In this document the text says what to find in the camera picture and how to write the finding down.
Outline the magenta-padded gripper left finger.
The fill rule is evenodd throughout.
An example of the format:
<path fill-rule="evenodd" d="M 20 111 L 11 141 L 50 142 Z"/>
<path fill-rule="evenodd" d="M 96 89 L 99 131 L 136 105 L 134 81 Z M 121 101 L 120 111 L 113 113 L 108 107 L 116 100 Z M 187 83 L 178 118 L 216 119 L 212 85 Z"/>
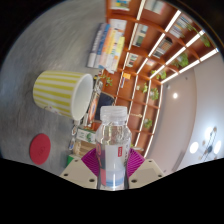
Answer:
<path fill-rule="evenodd" d="M 74 156 L 60 177 L 78 186 L 96 189 L 99 173 L 96 149 L 92 149 L 82 158 Z"/>

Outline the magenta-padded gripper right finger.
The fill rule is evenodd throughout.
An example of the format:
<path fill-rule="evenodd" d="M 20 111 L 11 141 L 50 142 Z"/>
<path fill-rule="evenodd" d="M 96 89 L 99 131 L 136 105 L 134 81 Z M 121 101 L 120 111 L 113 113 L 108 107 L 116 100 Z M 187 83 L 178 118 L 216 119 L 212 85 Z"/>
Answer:
<path fill-rule="evenodd" d="M 141 188 L 164 176 L 153 159 L 145 159 L 131 149 L 127 161 L 127 180 L 130 189 Z"/>

